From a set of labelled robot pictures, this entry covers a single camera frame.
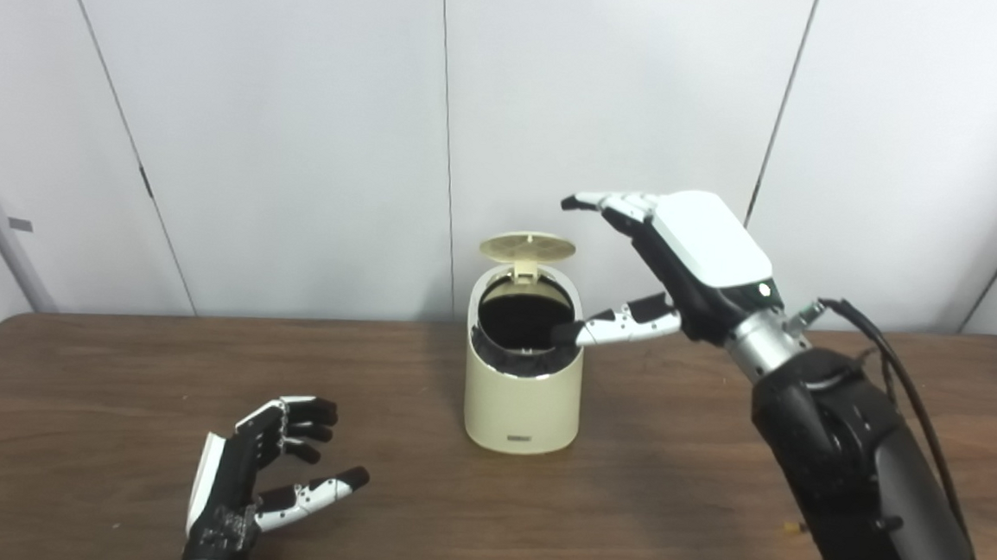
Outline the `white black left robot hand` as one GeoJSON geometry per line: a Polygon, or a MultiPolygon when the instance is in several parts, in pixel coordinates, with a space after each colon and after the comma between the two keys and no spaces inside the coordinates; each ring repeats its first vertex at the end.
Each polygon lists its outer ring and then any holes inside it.
{"type": "Polygon", "coordinates": [[[259,493],[258,474],[284,455],[321,459],[314,442],[330,442],[337,405],[317,396],[281,396],[235,425],[230,436],[210,432],[195,470],[184,522],[181,560],[250,560],[258,538],[305,520],[357,493],[371,481],[354,466],[304,484],[259,493]]]}

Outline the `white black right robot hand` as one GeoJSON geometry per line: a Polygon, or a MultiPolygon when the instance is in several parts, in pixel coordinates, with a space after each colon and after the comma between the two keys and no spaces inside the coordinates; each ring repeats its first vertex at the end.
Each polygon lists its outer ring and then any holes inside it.
{"type": "Polygon", "coordinates": [[[549,332],[554,347],[609,345],[678,332],[721,347],[751,316],[784,310],[772,261],[714,192],[578,192],[564,197],[561,206],[601,214],[631,241],[664,292],[559,324],[549,332]]]}

